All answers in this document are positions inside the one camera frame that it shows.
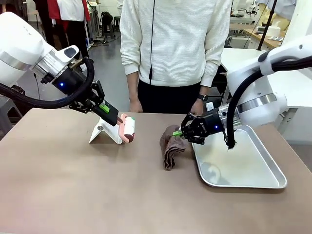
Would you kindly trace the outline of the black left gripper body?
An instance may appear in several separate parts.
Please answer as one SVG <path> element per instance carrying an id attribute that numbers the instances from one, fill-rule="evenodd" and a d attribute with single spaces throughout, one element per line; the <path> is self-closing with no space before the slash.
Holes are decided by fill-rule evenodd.
<path id="1" fill-rule="evenodd" d="M 65 97 L 61 100 L 68 100 L 70 96 L 77 93 L 77 90 L 88 83 L 88 86 L 73 100 L 85 100 L 93 97 L 91 85 L 93 83 L 93 66 L 86 68 L 87 75 L 85 75 L 78 68 L 66 68 L 57 78 L 51 74 L 46 74 L 42 79 L 42 84 L 52 84 L 56 89 L 61 91 Z"/>

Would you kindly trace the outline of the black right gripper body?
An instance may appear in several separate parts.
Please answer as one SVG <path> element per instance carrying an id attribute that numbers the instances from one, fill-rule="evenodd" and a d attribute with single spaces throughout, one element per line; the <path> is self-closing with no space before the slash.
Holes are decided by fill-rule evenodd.
<path id="1" fill-rule="evenodd" d="M 212 109 L 205 112 L 201 116 L 203 118 L 203 135 L 208 137 L 210 135 L 223 131 L 223 124 L 219 117 L 219 110 Z"/>

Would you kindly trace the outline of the person's right hand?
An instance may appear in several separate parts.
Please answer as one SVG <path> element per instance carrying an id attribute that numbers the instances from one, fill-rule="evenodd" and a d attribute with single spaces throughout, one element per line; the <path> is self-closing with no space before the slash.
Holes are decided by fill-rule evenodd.
<path id="1" fill-rule="evenodd" d="M 141 105 L 138 98 L 130 100 L 129 111 L 132 113 L 142 113 L 143 112 L 142 105 Z"/>

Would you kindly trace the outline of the person's left hand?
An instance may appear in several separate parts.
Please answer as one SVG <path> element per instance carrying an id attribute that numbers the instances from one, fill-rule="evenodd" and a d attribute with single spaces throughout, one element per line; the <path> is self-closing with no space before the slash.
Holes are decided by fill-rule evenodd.
<path id="1" fill-rule="evenodd" d="M 204 102 L 201 99 L 197 99 L 191 107 L 190 112 L 193 115 L 200 116 L 204 112 Z"/>

